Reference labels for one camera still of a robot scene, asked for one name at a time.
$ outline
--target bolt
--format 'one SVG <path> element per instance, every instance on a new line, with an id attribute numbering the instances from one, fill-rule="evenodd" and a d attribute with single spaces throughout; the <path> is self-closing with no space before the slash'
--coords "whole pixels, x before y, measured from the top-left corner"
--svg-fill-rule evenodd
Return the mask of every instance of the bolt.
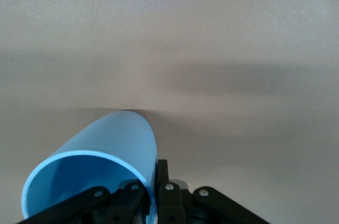
<path id="1" fill-rule="evenodd" d="M 95 197 L 98 197 L 98 196 L 102 196 L 104 193 L 103 193 L 103 191 L 96 191 L 95 193 L 94 193 L 94 196 Z"/>
<path id="2" fill-rule="evenodd" d="M 205 189 L 202 189 L 202 190 L 199 191 L 199 194 L 200 194 L 201 196 L 208 196 L 208 191 L 205 190 Z"/>
<path id="3" fill-rule="evenodd" d="M 132 190 L 137 190 L 137 189 L 139 189 L 139 185 L 138 185 L 138 184 L 133 184 L 133 185 L 131 186 L 131 189 L 132 189 Z"/>
<path id="4" fill-rule="evenodd" d="M 168 183 L 166 184 L 165 189 L 167 189 L 168 191 L 171 191 L 174 189 L 174 185 L 172 183 Z"/>

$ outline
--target gray background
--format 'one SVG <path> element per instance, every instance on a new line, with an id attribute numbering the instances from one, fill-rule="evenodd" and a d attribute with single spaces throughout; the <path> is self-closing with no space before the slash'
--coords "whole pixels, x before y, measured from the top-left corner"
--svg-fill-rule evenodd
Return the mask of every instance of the gray background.
<path id="1" fill-rule="evenodd" d="M 339 0 L 0 0 L 0 223 L 105 114 L 150 122 L 171 178 L 271 223 L 339 223 Z"/>

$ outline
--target blue cup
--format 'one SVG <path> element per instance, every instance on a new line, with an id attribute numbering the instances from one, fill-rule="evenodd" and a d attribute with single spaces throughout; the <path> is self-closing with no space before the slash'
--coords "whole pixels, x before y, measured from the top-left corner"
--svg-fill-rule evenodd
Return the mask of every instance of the blue cup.
<path id="1" fill-rule="evenodd" d="M 157 150 L 149 123 L 131 111 L 106 115 L 90 124 L 38 165 L 22 191 L 25 218 L 93 186 L 115 192 L 139 179 L 151 201 L 148 224 L 155 222 Z"/>

